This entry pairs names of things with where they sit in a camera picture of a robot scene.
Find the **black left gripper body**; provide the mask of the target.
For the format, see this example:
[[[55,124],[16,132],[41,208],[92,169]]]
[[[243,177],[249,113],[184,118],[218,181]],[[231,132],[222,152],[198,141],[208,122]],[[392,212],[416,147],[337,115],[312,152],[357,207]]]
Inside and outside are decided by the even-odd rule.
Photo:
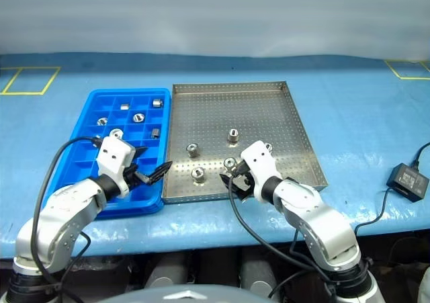
[[[138,172],[136,163],[132,163],[131,166],[124,169],[123,178],[128,187],[139,187],[150,182],[150,178],[147,175]]]

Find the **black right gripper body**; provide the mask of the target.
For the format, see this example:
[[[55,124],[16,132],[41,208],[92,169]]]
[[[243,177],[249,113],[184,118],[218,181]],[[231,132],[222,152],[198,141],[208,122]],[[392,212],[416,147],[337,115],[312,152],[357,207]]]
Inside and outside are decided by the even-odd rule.
[[[254,178],[248,172],[232,180],[231,191],[237,199],[247,200],[253,197],[254,187]]]

